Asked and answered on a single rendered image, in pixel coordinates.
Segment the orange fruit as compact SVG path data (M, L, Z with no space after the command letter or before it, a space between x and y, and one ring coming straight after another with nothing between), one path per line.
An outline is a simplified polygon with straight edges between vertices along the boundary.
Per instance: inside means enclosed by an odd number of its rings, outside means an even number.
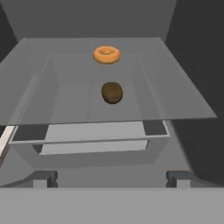
M102 45L95 48L93 57L99 63L113 64L121 58L121 52L113 46Z

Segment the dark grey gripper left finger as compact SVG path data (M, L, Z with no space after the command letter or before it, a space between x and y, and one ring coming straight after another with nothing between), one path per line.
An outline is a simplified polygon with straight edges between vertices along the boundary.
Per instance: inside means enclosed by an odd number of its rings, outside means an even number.
M3 185L3 187L54 188L58 187L57 178L57 171L34 171L26 178Z

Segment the clear fridge drawer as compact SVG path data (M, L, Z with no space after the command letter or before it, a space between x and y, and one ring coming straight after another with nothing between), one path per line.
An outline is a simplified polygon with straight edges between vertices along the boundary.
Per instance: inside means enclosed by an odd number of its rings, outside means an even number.
M121 85L117 104L103 100L106 82ZM51 55L10 145L35 167L130 165L154 162L170 136L138 55L112 65L89 54Z

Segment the brown kiwi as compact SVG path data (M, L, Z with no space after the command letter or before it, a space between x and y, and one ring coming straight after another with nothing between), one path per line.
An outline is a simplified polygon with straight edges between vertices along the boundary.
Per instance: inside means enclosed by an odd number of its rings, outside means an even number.
M117 82L106 82L101 87L101 95L105 102L117 104L123 98L123 89Z

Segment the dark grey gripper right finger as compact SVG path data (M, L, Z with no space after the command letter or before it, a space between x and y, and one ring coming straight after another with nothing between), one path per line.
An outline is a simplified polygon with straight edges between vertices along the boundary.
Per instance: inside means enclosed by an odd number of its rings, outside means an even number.
M191 187L216 187L215 184L196 178L189 171L167 171L167 187L191 188Z

